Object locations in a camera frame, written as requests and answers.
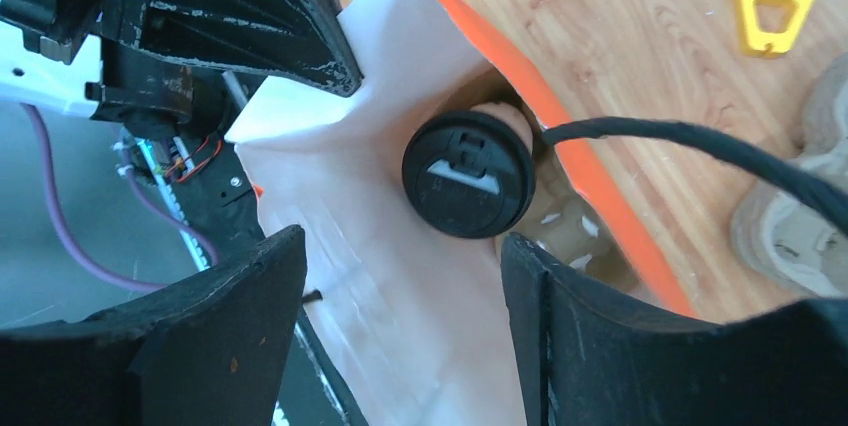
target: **white paper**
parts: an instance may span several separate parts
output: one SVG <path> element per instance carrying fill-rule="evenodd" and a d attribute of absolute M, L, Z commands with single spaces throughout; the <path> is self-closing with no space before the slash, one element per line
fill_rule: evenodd
<path fill-rule="evenodd" d="M 372 426 L 523 425 L 493 243 L 432 229 L 400 180 L 414 131 L 485 60 L 435 0 L 354 0 L 339 21 L 362 87 L 269 78 L 227 134 L 260 224 L 306 229 L 324 297 L 307 313 Z"/>

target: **purple cable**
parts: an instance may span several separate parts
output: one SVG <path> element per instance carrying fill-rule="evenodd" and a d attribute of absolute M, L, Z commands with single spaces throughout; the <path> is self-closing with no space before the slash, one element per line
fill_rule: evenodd
<path fill-rule="evenodd" d="M 47 211 L 50 213 L 50 221 L 53 223 L 53 227 L 56 230 L 56 235 L 59 236 L 59 240 L 62 242 L 62 246 L 65 247 L 65 250 L 74 260 L 80 264 L 86 271 L 97 277 L 98 279 L 105 281 L 109 284 L 113 284 L 115 286 L 119 286 L 121 288 L 130 290 L 130 291 L 139 291 L 143 293 L 150 293 L 156 291 L 158 289 L 164 288 L 167 284 L 158 284 L 158 283 L 148 283 L 144 281 L 137 281 L 132 278 L 128 278 L 126 276 L 122 276 L 117 273 L 113 273 L 109 271 L 105 267 L 98 264 L 94 261 L 85 251 L 82 250 L 79 243 L 77 243 L 76 239 L 74 239 L 71 234 L 70 228 L 68 227 L 68 222 L 65 220 L 65 215 L 62 213 L 62 207 L 59 203 L 59 192 L 56 188 L 56 172 L 53 166 L 53 149 L 50 145 L 50 135 L 47 132 L 47 126 L 44 124 L 44 119 L 41 117 L 41 114 L 30 104 L 22 104 L 24 111 L 26 111 L 27 116 L 29 116 L 30 121 L 32 121 L 32 127 L 35 130 L 35 136 L 38 140 L 39 148 L 41 149 L 41 169 L 44 175 L 44 191 L 47 200 Z M 129 165 L 129 155 L 126 151 L 121 151 L 124 157 L 125 164 Z M 159 217 L 167 220 L 173 226 L 179 228 L 182 231 L 192 235 L 197 239 L 197 242 L 206 249 L 206 252 L 209 254 L 210 262 L 212 264 L 218 261 L 218 255 L 215 252 L 215 248 L 212 246 L 212 243 L 204 238 L 202 235 L 198 234 L 192 228 L 186 226 L 185 224 L 177 221 L 176 219 L 168 216 L 167 214 L 160 211 L 156 206 L 154 206 L 150 200 L 144 196 L 144 193 L 140 190 L 138 183 L 135 180 L 134 175 L 129 174 L 127 178 L 130 181 L 130 188 L 136 194 L 136 196 L 141 200 L 142 204 L 144 204 L 148 209 L 155 212 Z"/>

